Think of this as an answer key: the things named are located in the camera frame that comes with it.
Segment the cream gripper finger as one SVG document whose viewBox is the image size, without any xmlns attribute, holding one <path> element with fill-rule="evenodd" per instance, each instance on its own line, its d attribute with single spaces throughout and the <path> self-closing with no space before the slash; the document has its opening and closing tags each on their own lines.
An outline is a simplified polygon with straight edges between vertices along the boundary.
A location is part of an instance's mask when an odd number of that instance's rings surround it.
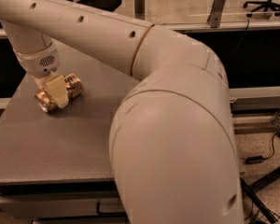
<svg viewBox="0 0 280 224">
<path fill-rule="evenodd" d="M 56 75 L 51 77 L 46 81 L 44 88 L 46 93 L 59 108 L 63 108 L 68 104 L 69 99 L 63 76 Z"/>
</svg>

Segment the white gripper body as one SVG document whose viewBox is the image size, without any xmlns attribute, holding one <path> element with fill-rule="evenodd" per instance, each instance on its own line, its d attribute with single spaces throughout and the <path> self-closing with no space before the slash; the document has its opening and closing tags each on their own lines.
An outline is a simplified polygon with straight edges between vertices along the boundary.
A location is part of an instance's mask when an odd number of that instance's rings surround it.
<svg viewBox="0 0 280 224">
<path fill-rule="evenodd" d="M 17 51 L 15 54 L 21 67 L 32 77 L 39 88 L 43 88 L 47 80 L 57 74 L 60 58 L 57 47 L 53 43 L 48 48 L 32 54 Z"/>
</svg>

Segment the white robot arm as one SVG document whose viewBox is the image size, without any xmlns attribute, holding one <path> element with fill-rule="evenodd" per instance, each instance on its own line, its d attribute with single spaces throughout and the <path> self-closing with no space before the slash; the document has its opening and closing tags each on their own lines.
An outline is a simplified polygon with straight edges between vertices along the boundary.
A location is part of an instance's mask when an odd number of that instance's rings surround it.
<svg viewBox="0 0 280 224">
<path fill-rule="evenodd" d="M 205 44 L 65 0 L 0 0 L 0 22 L 45 111 L 79 95 L 57 44 L 137 80 L 110 129 L 109 157 L 131 224 L 244 224 L 229 84 Z"/>
</svg>

